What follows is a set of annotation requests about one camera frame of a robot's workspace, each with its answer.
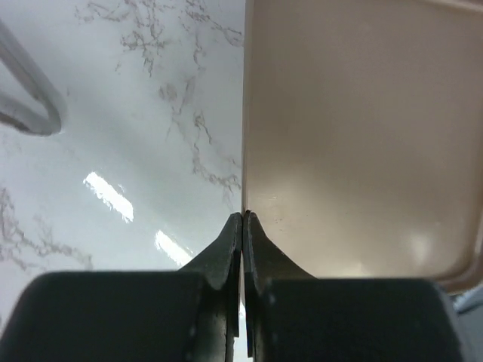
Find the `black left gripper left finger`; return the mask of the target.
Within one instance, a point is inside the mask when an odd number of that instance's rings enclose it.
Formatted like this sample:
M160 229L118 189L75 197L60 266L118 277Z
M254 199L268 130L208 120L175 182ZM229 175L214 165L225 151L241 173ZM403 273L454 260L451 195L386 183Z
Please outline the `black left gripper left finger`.
M22 292L3 361L231 361L242 217L177 271L62 271Z

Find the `metal tongs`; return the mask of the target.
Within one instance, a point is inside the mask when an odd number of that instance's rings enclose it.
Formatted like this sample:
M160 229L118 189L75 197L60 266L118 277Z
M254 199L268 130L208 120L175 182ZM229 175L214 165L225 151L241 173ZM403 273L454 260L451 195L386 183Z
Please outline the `metal tongs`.
M48 137L61 132L65 104L9 28L1 24L1 124Z

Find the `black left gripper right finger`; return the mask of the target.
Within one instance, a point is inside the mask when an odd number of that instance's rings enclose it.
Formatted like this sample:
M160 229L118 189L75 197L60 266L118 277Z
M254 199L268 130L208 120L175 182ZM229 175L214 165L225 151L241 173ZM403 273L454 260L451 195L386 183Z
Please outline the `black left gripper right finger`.
M248 355L255 361L464 361L446 293L416 278L316 278L243 217Z

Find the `tan box lid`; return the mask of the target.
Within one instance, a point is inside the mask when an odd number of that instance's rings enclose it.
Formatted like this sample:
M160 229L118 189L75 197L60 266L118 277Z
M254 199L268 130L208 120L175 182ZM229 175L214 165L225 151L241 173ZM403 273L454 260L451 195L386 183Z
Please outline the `tan box lid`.
M322 278L482 280L482 3L249 1L244 209Z

